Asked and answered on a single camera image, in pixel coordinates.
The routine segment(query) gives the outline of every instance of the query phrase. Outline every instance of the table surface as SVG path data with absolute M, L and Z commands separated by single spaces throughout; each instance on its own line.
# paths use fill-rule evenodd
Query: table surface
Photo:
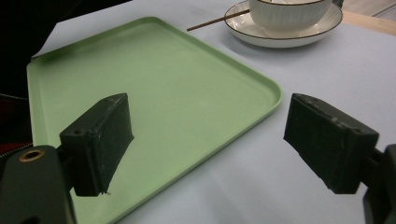
M 59 23 L 39 54 L 148 16 L 186 30 L 223 16 L 239 2 L 135 0 Z M 364 223 L 366 187 L 355 195 L 333 194 L 283 140 L 290 97 L 299 92 L 378 131 L 378 149 L 396 143 L 395 22 L 349 12 L 344 21 L 319 42 L 294 49 L 249 45 L 224 22 L 190 32 L 275 80 L 284 101 L 275 114 L 120 223 Z

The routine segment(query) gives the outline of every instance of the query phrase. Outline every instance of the white bowl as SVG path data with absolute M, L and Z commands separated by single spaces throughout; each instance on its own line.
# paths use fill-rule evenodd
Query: white bowl
M 315 25 L 332 0 L 248 0 L 250 16 L 267 33 L 293 33 Z
M 231 7 L 224 16 L 233 15 L 248 9 L 248 1 L 241 2 Z M 334 30 L 343 20 L 342 10 L 332 4 L 322 19 L 311 28 L 300 33 L 288 36 L 268 35 L 264 29 L 258 26 L 250 17 L 250 13 L 233 17 L 225 21 L 233 35 L 249 44 L 266 48 L 294 48 L 314 43 Z

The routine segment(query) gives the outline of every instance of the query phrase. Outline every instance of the ceramic bowl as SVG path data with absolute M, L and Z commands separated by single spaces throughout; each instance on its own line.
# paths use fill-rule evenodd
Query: ceramic bowl
M 300 32 L 324 16 L 332 0 L 248 0 L 253 21 L 268 33 Z

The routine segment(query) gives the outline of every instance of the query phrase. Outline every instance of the saucer rim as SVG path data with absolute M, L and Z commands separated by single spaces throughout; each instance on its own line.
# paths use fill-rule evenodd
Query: saucer rim
M 236 6 L 238 6 L 238 5 L 241 5 L 241 4 L 245 4 L 245 3 L 247 3 L 247 2 L 248 2 L 248 0 L 233 5 L 232 7 L 230 7 L 230 8 L 225 12 L 224 16 L 227 16 L 228 12 L 229 12 L 231 9 L 233 9 L 234 7 L 236 7 Z M 343 13 L 343 11 L 341 10 L 341 8 L 340 8 L 339 6 L 337 6 L 336 4 L 334 4 L 334 3 L 331 4 L 331 6 L 329 7 L 328 10 L 330 10 L 331 7 L 336 7 L 336 8 L 340 11 L 340 14 L 339 14 L 339 15 L 340 15 L 339 21 L 338 21 L 337 23 L 335 23 L 333 27 L 331 27 L 331 28 L 329 28 L 329 29 L 326 29 L 326 30 L 323 31 L 323 32 L 319 32 L 319 33 L 313 34 L 313 35 L 303 35 L 303 36 L 295 36 L 295 37 L 270 37 L 270 36 L 249 35 L 249 34 L 247 34 L 247 33 L 244 33 L 244 32 L 241 32 L 241 31 L 239 31 L 239 30 L 236 30 L 236 29 L 234 29 L 231 25 L 229 25 L 229 23 L 228 23 L 227 21 L 228 21 L 228 20 L 232 20 L 233 18 L 230 18 L 230 19 L 228 19 L 228 20 L 225 20 L 224 22 L 226 23 L 226 25 L 227 25 L 230 29 L 236 31 L 237 33 L 242 34 L 242 35 L 251 36 L 251 37 L 254 37 L 254 38 L 265 39 L 265 40 L 294 40 L 294 39 L 304 39 L 304 38 L 308 38 L 308 37 L 312 37 L 312 36 L 324 35 L 324 34 L 326 34 L 326 33 L 329 33 L 331 30 L 333 30 L 335 27 L 337 27 L 337 26 L 343 21 L 344 13 Z

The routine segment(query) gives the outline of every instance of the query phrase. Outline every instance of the light green plastic tray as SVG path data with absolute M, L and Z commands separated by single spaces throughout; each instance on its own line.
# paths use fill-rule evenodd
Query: light green plastic tray
M 135 140 L 98 198 L 72 197 L 79 223 L 112 223 L 270 115 L 282 90 L 157 18 L 143 18 L 28 65 L 35 145 L 102 98 L 127 92 Z

